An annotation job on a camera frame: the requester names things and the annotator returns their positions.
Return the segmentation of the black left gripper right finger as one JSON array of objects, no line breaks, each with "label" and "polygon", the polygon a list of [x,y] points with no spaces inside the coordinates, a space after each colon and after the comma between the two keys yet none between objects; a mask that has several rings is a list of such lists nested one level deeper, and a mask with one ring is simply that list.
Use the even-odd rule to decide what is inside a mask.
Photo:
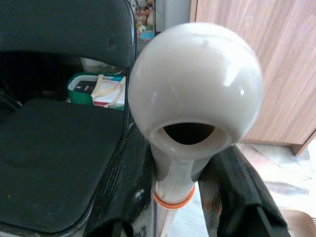
[{"label": "black left gripper right finger", "polygon": [[198,179],[210,237],[287,237],[287,223],[237,146],[214,155]]}]

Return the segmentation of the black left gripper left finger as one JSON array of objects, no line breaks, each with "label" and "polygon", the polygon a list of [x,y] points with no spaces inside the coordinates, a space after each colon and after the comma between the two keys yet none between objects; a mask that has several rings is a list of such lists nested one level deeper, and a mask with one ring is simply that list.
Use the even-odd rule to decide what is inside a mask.
[{"label": "black left gripper left finger", "polygon": [[149,144],[140,133],[129,133],[101,178],[85,236],[154,236],[153,187]]}]

